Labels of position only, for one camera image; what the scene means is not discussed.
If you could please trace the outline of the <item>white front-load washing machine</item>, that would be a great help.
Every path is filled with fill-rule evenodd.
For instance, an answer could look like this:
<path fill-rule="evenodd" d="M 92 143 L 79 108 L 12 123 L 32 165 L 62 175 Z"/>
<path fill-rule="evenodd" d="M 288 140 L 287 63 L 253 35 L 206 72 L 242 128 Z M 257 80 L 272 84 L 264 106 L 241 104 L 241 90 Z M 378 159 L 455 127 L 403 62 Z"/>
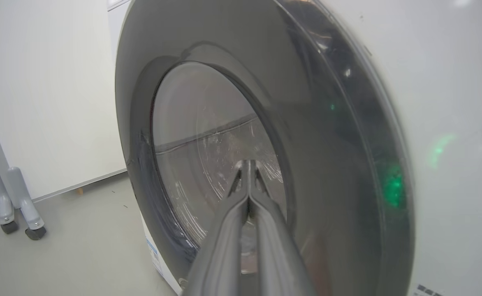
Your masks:
<path fill-rule="evenodd" d="M 400 129 L 414 232 L 407 296 L 482 296 L 482 0 L 321 0 L 365 49 Z M 239 296 L 260 296 L 241 231 Z"/>

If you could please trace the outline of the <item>white partition panel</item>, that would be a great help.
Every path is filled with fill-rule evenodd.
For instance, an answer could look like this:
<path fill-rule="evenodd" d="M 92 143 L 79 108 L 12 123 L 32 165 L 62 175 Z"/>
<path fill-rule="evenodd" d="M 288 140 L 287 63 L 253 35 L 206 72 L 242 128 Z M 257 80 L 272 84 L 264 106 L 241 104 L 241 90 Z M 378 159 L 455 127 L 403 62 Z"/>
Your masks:
<path fill-rule="evenodd" d="M 125 169 L 107 0 L 0 0 L 0 144 L 33 199 Z"/>

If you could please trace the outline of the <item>blue energy label sticker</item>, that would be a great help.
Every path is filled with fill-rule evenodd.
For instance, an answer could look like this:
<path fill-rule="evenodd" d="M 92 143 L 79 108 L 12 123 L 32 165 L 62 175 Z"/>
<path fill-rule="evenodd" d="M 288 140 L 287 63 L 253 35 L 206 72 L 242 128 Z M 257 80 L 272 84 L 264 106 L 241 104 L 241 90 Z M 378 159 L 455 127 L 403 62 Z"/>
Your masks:
<path fill-rule="evenodd" d="M 152 243 L 152 241 L 149 237 L 146 237 L 146 242 L 147 242 L 148 249 L 149 249 L 149 252 L 150 252 L 150 255 L 151 255 L 152 263 L 154 264 L 154 267 L 157 269 L 159 274 L 162 275 L 162 266 L 160 264 L 157 249 L 155 248 L 154 243 Z"/>

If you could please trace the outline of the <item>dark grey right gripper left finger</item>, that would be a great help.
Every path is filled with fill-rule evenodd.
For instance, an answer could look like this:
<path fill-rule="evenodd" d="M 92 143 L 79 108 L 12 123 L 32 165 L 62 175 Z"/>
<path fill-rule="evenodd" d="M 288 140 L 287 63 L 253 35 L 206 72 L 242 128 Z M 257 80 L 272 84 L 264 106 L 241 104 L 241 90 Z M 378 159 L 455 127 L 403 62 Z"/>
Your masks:
<path fill-rule="evenodd" d="M 234 167 L 226 198 L 192 263 L 183 296 L 239 296 L 241 231 L 248 216 L 249 161 Z"/>

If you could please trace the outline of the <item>black-rimmed glass washer door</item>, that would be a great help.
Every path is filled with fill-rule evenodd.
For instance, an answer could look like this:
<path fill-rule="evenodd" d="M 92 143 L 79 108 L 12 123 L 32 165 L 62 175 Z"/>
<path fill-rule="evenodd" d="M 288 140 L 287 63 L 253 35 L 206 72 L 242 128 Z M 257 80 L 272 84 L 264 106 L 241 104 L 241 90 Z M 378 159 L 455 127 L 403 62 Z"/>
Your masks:
<path fill-rule="evenodd" d="M 318 296 L 407 296 L 411 185 L 397 119 L 321 0 L 132 0 L 116 56 L 121 147 L 177 294 L 256 160 Z"/>

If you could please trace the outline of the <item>grey caster stand leg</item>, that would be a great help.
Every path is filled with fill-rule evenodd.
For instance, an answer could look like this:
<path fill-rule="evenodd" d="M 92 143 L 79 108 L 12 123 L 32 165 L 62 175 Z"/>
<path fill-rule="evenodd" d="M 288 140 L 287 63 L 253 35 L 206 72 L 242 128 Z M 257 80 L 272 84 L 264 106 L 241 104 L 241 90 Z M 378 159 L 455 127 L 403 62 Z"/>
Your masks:
<path fill-rule="evenodd" d="M 19 229 L 15 217 L 17 209 L 28 225 L 27 237 L 33 241 L 42 239 L 47 232 L 45 223 L 32 201 L 21 169 L 8 165 L 0 143 L 0 227 L 5 234 Z"/>

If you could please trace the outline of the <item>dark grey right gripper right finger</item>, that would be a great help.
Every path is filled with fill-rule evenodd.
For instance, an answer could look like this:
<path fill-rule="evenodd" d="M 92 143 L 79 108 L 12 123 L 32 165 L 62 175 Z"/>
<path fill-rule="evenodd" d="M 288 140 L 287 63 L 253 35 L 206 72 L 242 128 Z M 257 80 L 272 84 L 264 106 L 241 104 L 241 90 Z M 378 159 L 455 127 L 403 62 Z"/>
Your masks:
<path fill-rule="evenodd" d="M 260 296 L 317 296 L 282 212 L 269 194 L 257 162 L 247 161 L 248 213 L 257 234 Z"/>

